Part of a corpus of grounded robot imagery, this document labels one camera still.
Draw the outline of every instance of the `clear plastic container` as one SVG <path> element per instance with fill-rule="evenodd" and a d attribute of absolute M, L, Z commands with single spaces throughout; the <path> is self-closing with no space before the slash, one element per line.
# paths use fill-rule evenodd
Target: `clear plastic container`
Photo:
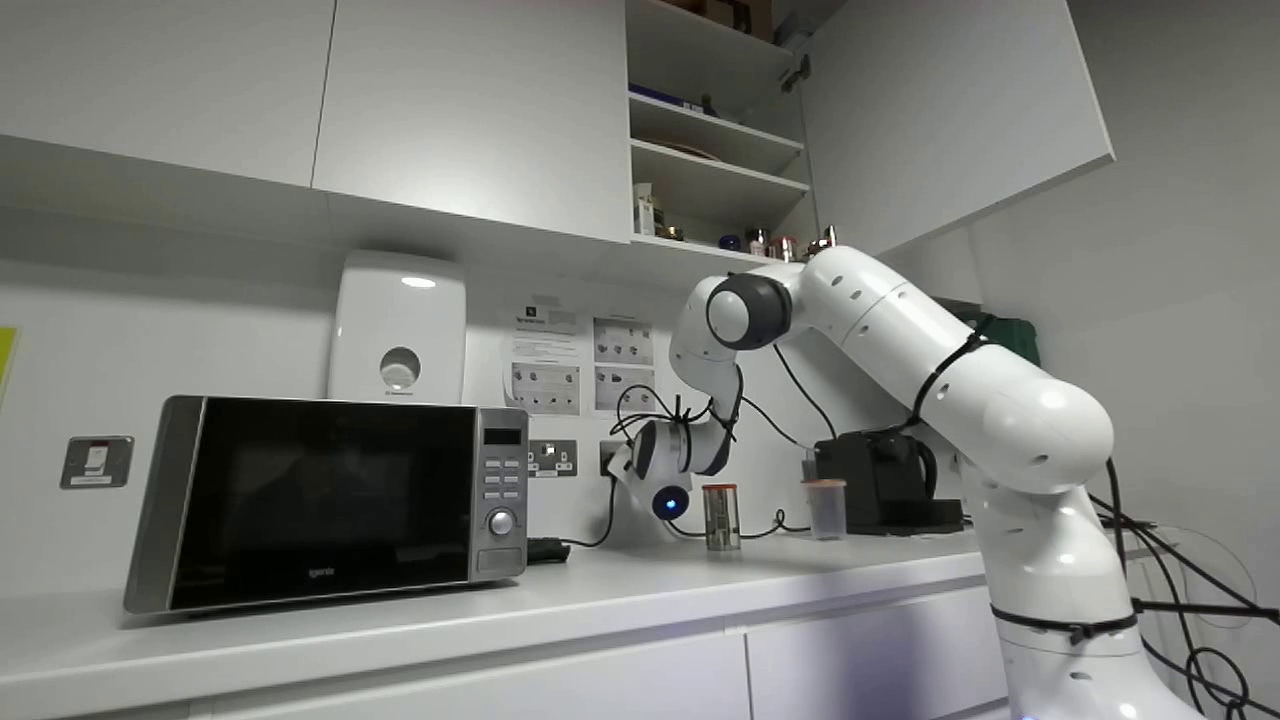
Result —
<path fill-rule="evenodd" d="M 813 539 L 840 539 L 845 527 L 845 480 L 804 480 Z"/>
<path fill-rule="evenodd" d="M 707 520 L 707 550 L 742 547 L 737 518 L 737 486 L 703 486 L 703 515 Z"/>

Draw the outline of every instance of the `wall switch plate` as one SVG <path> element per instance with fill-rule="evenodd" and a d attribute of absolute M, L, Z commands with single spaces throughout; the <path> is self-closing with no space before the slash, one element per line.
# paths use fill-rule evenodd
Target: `wall switch plate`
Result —
<path fill-rule="evenodd" d="M 129 436 L 73 437 L 63 460 L 63 489 L 118 488 L 129 479 L 133 438 Z"/>
<path fill-rule="evenodd" d="M 621 439 L 602 439 L 600 441 L 600 477 L 609 477 L 609 459 L 613 454 L 618 451 L 620 447 L 626 445 Z"/>
<path fill-rule="evenodd" d="M 576 439 L 531 439 L 529 441 L 530 478 L 573 478 L 577 477 Z"/>

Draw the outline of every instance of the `white countertop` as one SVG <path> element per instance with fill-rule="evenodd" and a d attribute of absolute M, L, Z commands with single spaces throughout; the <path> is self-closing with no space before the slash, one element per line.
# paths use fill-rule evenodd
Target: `white countertop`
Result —
<path fill-rule="evenodd" d="M 182 701 L 982 575 L 972 532 L 575 548 L 483 589 L 142 624 L 122 592 L 0 600 L 0 717 Z"/>

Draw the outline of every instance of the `microwave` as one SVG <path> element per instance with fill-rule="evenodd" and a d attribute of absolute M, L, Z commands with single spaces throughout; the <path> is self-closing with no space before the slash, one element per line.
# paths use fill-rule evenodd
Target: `microwave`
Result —
<path fill-rule="evenodd" d="M 525 570 L 529 415 L 170 397 L 124 609 L 201 612 Z"/>

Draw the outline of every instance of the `black coffee machine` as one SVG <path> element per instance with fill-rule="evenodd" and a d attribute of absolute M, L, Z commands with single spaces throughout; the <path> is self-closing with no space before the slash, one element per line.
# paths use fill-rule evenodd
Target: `black coffee machine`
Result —
<path fill-rule="evenodd" d="M 819 478 L 845 487 L 850 534 L 914 536 L 964 529 L 959 500 L 933 500 L 938 462 L 919 439 L 897 429 L 845 433 L 817 443 Z"/>

